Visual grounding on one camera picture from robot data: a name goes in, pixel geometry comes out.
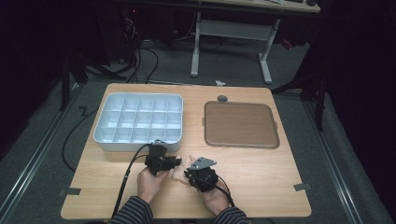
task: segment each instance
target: striped sleeve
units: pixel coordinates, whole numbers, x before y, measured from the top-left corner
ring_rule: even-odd
[[[247,215],[237,207],[224,209],[215,220],[215,224],[249,223]]]
[[[110,224],[149,224],[152,221],[152,211],[149,204],[133,196],[110,220]]]

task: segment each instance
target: white desk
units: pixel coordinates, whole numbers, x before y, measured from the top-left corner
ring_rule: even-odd
[[[318,5],[314,7],[310,7],[303,3],[293,3],[286,2],[284,6],[281,6],[278,3],[273,3],[265,0],[202,0],[198,2],[202,4],[202,2],[208,3],[220,3],[220,4],[232,4],[244,7],[265,7],[270,9],[277,10],[291,10],[291,11],[302,11],[302,12],[320,12],[320,8]],[[254,40],[262,40],[266,41],[265,48],[262,53],[259,53],[259,61],[262,66],[262,75],[264,77],[264,81],[267,84],[272,83],[271,74],[268,69],[267,57],[270,52],[271,46],[274,42],[274,38],[276,35],[276,31],[278,25],[280,23],[280,19],[276,19],[272,26],[263,26],[263,25],[254,25],[247,23],[236,23],[236,22],[227,22],[227,21],[210,21],[210,20],[202,20],[201,13],[197,13],[196,20],[196,29],[195,29],[195,45],[194,51],[192,54],[192,63],[191,63],[191,76],[198,76],[198,68],[199,68],[199,42],[201,35],[217,35],[217,36],[226,36],[233,38],[245,38],[245,39],[254,39]]]

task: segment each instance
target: wooden table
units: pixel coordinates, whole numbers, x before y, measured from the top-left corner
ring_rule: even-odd
[[[212,166],[231,189],[235,205],[248,217],[307,217],[311,208],[282,121],[270,90],[265,88],[205,87],[110,84],[104,99],[111,92],[176,93],[183,97],[183,134],[180,150],[167,153],[217,161]],[[204,139],[204,104],[226,95],[229,102],[269,105],[273,111],[280,139],[275,149],[211,147]],[[66,219],[110,218],[120,190],[120,183],[134,152],[104,151],[93,140],[96,115],[86,146],[70,188],[81,189],[79,195],[67,195],[62,209]],[[145,167],[144,159],[132,167],[121,205],[136,195],[136,176]],[[168,176],[160,194],[151,203],[156,218],[213,217],[205,208],[196,189]]]

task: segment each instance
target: black device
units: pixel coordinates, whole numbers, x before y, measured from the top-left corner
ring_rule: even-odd
[[[210,191],[216,186],[219,180],[215,170],[209,167],[215,164],[215,161],[201,157],[187,168],[184,175],[189,179],[189,183],[196,189],[201,192]]]
[[[181,159],[177,159],[174,156],[165,157],[167,150],[166,147],[159,145],[150,145],[148,147],[145,164],[153,175],[157,175],[157,172],[160,171],[173,169],[181,164]]]
[[[317,4],[317,2],[315,0],[306,0],[306,4],[311,7],[314,7]]]

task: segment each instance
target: tray compartment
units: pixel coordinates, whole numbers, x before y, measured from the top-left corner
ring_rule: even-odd
[[[182,120],[183,99],[179,95],[116,92],[107,96],[93,138],[110,151],[136,151],[157,139],[176,151]]]

